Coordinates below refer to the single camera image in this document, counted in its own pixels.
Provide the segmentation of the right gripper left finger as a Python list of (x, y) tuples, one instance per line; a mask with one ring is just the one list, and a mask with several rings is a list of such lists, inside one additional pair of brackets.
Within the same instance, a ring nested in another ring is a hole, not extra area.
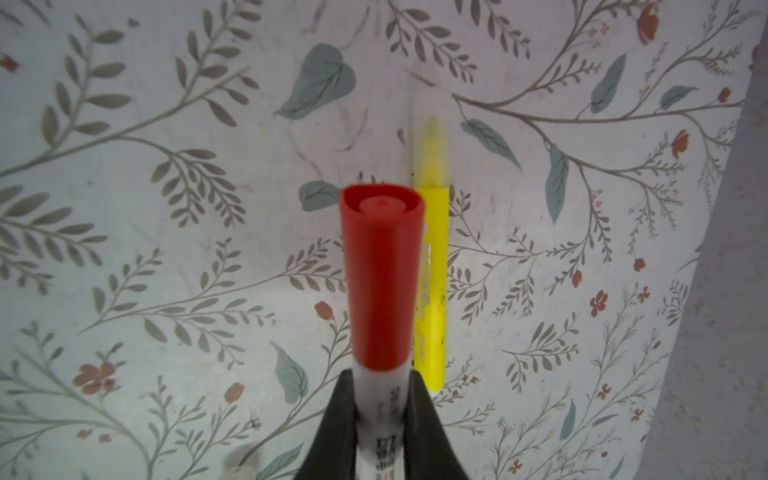
[(357, 418), (353, 374), (337, 379), (314, 441), (295, 480), (352, 480), (357, 458)]

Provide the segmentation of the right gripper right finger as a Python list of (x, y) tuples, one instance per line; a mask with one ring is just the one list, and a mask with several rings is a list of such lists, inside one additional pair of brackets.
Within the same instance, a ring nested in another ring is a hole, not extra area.
[(443, 429), (421, 374), (410, 371), (403, 437), (408, 480), (468, 480)]

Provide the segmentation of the yellow highlighter pen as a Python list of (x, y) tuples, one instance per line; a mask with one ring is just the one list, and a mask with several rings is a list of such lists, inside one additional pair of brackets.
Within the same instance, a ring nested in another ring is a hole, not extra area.
[(415, 189), (426, 211), (414, 325), (414, 367), (427, 390), (436, 394), (445, 384), (450, 186)]

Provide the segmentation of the red pen cap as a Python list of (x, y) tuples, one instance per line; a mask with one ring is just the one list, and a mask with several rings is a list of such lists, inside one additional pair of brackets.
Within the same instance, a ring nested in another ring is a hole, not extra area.
[(359, 184), (342, 190), (339, 207), (352, 354), (391, 371), (410, 356), (425, 203), (410, 188)]

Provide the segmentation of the translucent highlighter cap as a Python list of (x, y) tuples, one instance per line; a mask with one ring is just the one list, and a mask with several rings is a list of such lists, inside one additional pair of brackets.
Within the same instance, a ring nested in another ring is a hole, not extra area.
[(408, 100), (411, 184), (417, 189), (447, 189), (451, 183), (448, 141), (451, 94), (413, 72)]

